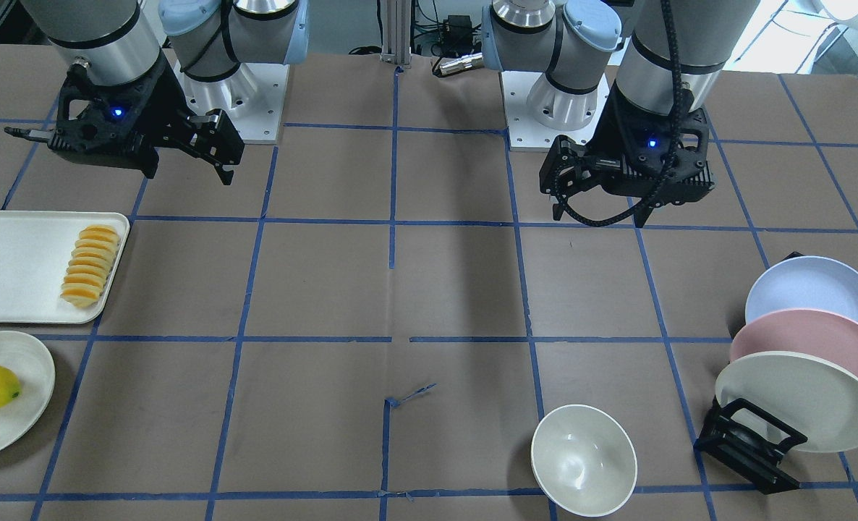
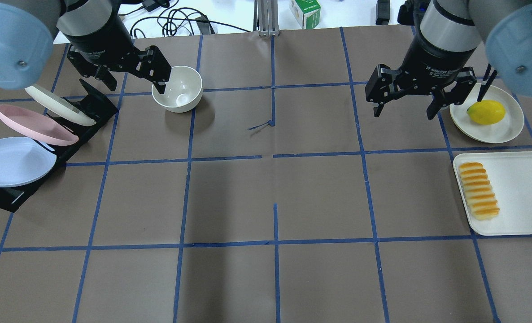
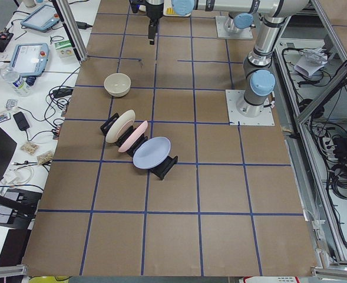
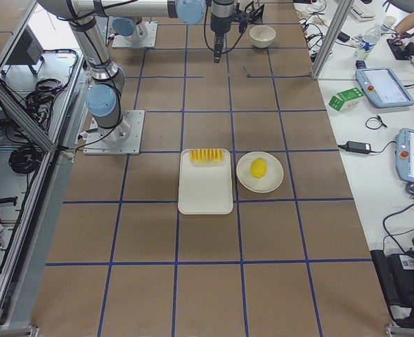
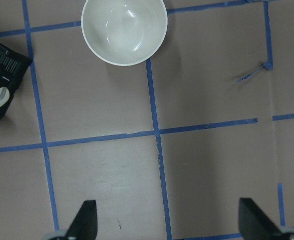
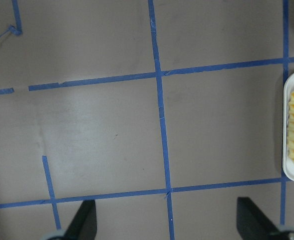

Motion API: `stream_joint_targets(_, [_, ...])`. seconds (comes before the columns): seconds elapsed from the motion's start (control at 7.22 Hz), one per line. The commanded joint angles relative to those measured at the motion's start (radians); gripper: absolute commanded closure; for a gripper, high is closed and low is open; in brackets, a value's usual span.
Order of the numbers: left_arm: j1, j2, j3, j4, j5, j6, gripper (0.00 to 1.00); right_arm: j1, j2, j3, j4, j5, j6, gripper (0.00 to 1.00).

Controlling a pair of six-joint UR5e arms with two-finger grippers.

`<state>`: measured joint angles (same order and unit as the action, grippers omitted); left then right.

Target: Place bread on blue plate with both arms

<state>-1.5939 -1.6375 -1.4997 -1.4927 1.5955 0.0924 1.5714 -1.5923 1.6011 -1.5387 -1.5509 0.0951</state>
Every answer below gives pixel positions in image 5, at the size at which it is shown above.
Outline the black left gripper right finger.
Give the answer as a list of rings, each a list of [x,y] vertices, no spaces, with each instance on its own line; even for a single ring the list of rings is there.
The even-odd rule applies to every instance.
[[[238,228],[244,240],[280,240],[282,232],[251,199],[239,199]]]

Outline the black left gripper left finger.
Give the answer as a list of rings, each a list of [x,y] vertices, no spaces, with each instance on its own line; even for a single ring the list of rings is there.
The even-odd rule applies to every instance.
[[[76,217],[65,234],[67,240],[95,240],[98,232],[97,206],[95,200],[83,202]]]

